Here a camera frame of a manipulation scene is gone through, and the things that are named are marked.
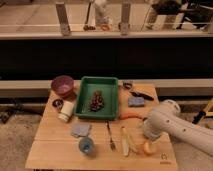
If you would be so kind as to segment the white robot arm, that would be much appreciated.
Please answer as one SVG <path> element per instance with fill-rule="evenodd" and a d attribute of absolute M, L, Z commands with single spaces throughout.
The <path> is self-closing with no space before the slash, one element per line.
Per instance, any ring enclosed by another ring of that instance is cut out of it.
<path fill-rule="evenodd" d="M 145 137 L 155 141 L 166 132 L 213 157 L 213 130 L 195 125 L 179 117 L 180 106 L 164 100 L 148 112 L 142 130 Z"/>

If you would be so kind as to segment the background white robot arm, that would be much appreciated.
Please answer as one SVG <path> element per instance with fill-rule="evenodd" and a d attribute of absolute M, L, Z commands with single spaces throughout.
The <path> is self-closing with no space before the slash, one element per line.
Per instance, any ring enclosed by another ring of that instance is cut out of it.
<path fill-rule="evenodd" d="M 107 15 L 107 0 L 93 0 L 95 9 L 95 24 L 103 31 L 109 31 L 109 17 Z"/>

